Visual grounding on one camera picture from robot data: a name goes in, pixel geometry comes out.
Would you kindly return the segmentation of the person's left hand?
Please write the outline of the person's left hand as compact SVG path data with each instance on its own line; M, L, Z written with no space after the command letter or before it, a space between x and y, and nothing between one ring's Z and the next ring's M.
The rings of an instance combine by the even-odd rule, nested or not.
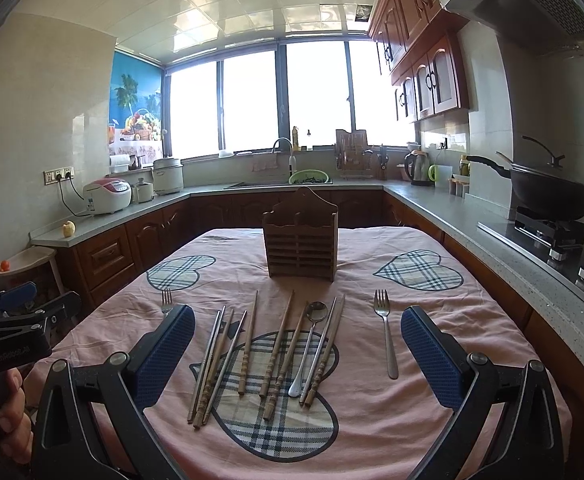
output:
M34 434L25 413L26 396L17 368L6 372L6 384L10 395L0 407L0 457L25 465L30 462Z

